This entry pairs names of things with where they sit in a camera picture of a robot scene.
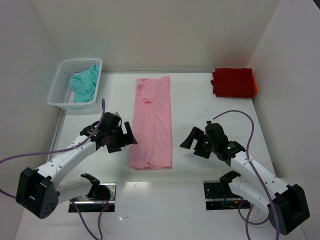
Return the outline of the pink polo shirt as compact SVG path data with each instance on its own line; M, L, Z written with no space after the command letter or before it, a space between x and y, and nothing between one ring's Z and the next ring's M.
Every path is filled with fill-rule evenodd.
M173 159L171 79L136 80L128 166L135 170L170 169Z

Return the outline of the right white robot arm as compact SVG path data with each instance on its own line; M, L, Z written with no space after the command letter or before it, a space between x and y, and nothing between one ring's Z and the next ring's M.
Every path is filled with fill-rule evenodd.
M271 225L288 235L310 217L305 191L298 184L289 185L247 155L245 148L230 141L222 126L211 121L205 130L193 127L180 147L208 159L215 154L231 171L220 177L224 195L237 195L267 214Z

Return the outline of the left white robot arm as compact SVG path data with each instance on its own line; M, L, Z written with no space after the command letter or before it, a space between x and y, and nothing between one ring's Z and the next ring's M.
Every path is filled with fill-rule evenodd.
M69 150L36 169L27 167L19 177L15 201L39 219L47 218L55 208L79 196L94 199L102 190L101 182L88 173L71 181L63 179L85 158L106 147L108 153L137 144L129 122L111 112L101 121L85 127L69 145Z

